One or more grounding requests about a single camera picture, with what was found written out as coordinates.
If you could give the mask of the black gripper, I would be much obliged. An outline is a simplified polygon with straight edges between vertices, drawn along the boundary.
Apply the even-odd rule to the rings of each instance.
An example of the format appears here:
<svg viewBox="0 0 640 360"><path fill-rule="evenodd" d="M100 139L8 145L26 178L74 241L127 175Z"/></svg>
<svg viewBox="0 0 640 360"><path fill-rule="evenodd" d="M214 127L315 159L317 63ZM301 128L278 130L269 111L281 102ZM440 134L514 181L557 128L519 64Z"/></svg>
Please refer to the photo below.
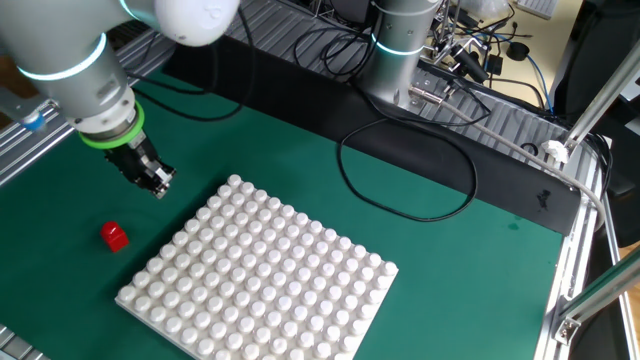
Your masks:
<svg viewBox="0 0 640 360"><path fill-rule="evenodd" d="M151 140L140 131L128 143L104 151L105 158L115 165L119 172L131 183L150 191L161 192L161 164Z"/></svg>

